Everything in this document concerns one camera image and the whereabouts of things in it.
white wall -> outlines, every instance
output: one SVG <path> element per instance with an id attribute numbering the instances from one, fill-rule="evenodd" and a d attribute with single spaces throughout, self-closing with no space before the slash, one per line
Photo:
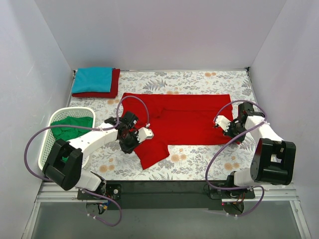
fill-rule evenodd
<path id="1" fill-rule="evenodd" d="M 72 69 L 251 66 L 286 0 L 35 0 Z"/>
<path id="2" fill-rule="evenodd" d="M 294 182 L 319 238 L 319 1 L 287 0 L 251 67 L 258 103 L 274 130 L 297 145 Z"/>
<path id="3" fill-rule="evenodd" d="M 0 4 L 0 238 L 21 238 L 40 180 L 27 172 L 27 140 L 65 106 L 72 71 L 33 0 Z M 41 137 L 28 154 L 37 168 Z"/>

white laundry basket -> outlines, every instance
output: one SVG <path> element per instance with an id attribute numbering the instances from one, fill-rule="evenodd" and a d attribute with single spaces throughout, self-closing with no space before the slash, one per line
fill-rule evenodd
<path id="1" fill-rule="evenodd" d="M 93 125 L 95 125 L 95 113 L 92 109 L 88 107 L 66 107 L 66 108 L 61 108 L 57 110 L 50 118 L 48 126 L 51 125 L 52 122 L 58 121 L 58 120 L 63 120 L 66 117 L 71 116 L 75 118 L 80 118 L 80 117 L 92 117 L 93 118 Z M 39 168 L 42 170 L 43 166 L 49 156 L 49 153 L 51 151 L 51 148 L 55 142 L 55 138 L 53 136 L 52 131 L 49 129 L 45 132 L 44 140 L 41 146 L 41 151 L 40 151 L 40 156 L 38 160 Z M 89 166 L 89 159 L 90 156 L 87 158 L 83 159 L 82 161 L 82 168 L 87 168 Z"/>

teal towel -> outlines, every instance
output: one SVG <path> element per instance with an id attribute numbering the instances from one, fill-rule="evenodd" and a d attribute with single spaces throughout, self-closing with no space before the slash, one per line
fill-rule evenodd
<path id="1" fill-rule="evenodd" d="M 110 92 L 112 82 L 111 67 L 79 68 L 72 87 L 73 93 Z"/>

basket rim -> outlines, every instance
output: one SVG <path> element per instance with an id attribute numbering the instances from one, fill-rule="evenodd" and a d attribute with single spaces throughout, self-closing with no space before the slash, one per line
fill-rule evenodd
<path id="1" fill-rule="evenodd" d="M 94 110 L 92 110 L 92 109 L 89 108 L 89 107 L 78 107 L 78 106 L 75 106 L 75 107 L 63 107 L 63 108 L 58 109 L 57 111 L 55 111 L 55 112 L 51 115 L 47 126 L 50 126 L 50 125 L 51 125 L 53 118 L 54 118 L 59 112 L 61 112 L 61 111 L 66 111 L 66 110 L 70 110 L 70 109 L 80 109 L 80 110 L 88 110 L 88 111 L 90 111 L 90 112 L 93 114 L 93 125 L 92 125 L 92 127 L 95 126 L 95 118 L 96 118 L 96 116 L 95 116 Z M 39 157 L 38 157 L 38 166 L 39 166 L 39 168 L 40 168 L 41 171 L 43 170 L 43 166 L 41 165 L 41 158 L 42 158 L 42 153 L 43 153 L 43 150 L 44 150 L 44 142 L 45 142 L 45 140 L 46 140 L 46 138 L 47 138 L 47 136 L 48 136 L 48 133 L 49 133 L 49 130 L 46 130 L 46 131 L 45 131 L 44 138 L 43 138 L 43 141 L 42 141 L 42 144 L 41 144 L 40 154 L 39 154 Z M 82 163 L 82 168 L 84 168 L 84 167 L 86 166 L 86 164 L 88 163 L 89 157 L 90 157 L 90 156 L 88 156 L 87 158 L 84 159 L 84 163 Z"/>

red cloth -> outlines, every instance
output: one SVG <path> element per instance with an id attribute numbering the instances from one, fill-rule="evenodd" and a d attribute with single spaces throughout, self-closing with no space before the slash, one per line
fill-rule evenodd
<path id="1" fill-rule="evenodd" d="M 73 97 L 96 97 L 96 98 L 115 98 L 118 95 L 119 91 L 119 77 L 120 69 L 114 69 L 112 71 L 112 82 L 111 82 L 111 91 L 110 92 L 82 92 L 74 93 Z"/>
<path id="2" fill-rule="evenodd" d="M 229 138 L 224 136 L 221 128 L 214 128 L 213 119 L 218 111 L 230 102 L 229 95 L 139 95 L 124 93 L 125 96 L 136 96 L 145 102 L 150 112 L 150 129 L 153 139 L 145 140 L 135 148 L 146 169 L 169 156 L 168 145 L 216 145 L 224 144 Z M 131 111 L 139 121 L 136 128 L 145 126 L 146 111 L 140 101 L 127 98 L 123 101 L 125 114 Z M 233 120 L 232 106 L 222 112 Z"/>

